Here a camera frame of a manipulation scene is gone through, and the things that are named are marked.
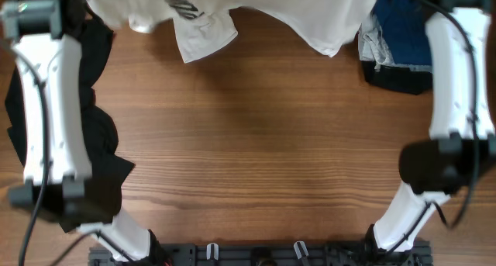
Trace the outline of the white printed t-shirt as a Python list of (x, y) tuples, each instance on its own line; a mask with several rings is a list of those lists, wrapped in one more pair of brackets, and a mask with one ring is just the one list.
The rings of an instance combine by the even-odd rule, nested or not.
[(124, 23), (152, 33), (162, 22), (174, 23), (183, 62), (207, 57), (233, 41), (238, 31), (230, 15), (237, 8), (263, 12), (293, 29), (312, 49), (334, 57), (350, 42), (377, 0), (87, 0), (103, 22)]

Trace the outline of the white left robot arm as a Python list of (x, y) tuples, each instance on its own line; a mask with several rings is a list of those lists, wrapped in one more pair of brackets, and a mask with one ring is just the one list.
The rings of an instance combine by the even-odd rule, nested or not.
[(118, 265), (172, 264), (153, 232), (122, 207), (134, 165), (116, 155), (115, 124), (95, 104), (112, 31), (87, 0), (5, 0), (1, 22), (1, 46), (15, 60), (9, 136), (23, 166), (10, 205), (31, 223), (95, 238)]

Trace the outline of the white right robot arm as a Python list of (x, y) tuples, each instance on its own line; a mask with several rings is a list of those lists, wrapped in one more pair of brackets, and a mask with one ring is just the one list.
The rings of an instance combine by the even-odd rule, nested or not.
[(487, 38), (491, 0), (415, 0), (432, 10), (425, 23), (432, 56), (433, 106), (429, 138), (400, 153), (401, 184), (385, 214), (366, 235), (369, 261), (410, 253), (433, 213), (460, 189), (462, 220), (480, 177), (495, 166), (495, 125), (487, 98)]

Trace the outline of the crumpled black t-shirt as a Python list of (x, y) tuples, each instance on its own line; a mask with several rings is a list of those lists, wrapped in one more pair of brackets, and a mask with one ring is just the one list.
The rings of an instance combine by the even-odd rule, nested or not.
[[(102, 75), (114, 33), (97, 19), (86, 20), (77, 40), (82, 46), (79, 71), (79, 99), (84, 145), (91, 162), (92, 176), (84, 182), (48, 184), (38, 216), (59, 223), (64, 232), (82, 224), (111, 223), (122, 207), (121, 186), (135, 164), (115, 155), (119, 143), (112, 118), (96, 106), (93, 85)], [(26, 121), (19, 72), (15, 68), (5, 99), (11, 127), (7, 129), (18, 158), (26, 164)], [(8, 190), (11, 207), (34, 210), (40, 188), (20, 185)]]

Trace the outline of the folded blue shirt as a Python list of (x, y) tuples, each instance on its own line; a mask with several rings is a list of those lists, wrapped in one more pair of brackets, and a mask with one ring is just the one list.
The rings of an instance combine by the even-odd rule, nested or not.
[(416, 0), (377, 0), (373, 14), (396, 64), (432, 64), (422, 5)]

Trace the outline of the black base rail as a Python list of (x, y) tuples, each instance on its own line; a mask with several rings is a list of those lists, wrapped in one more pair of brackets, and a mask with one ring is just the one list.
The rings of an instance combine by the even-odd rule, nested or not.
[[(171, 256), (174, 265), (180, 266), (250, 266), (250, 265), (406, 265), (433, 266), (432, 250), (429, 242), (417, 241), (407, 253), (393, 253), (387, 260), (366, 262), (364, 245), (356, 241), (331, 242), (327, 244), (306, 244), (305, 254), (296, 250), (298, 245), (239, 245), (208, 246), (194, 244), (162, 244), (162, 248)], [(103, 247), (90, 249), (88, 265), (126, 265), (114, 261), (112, 254)]]

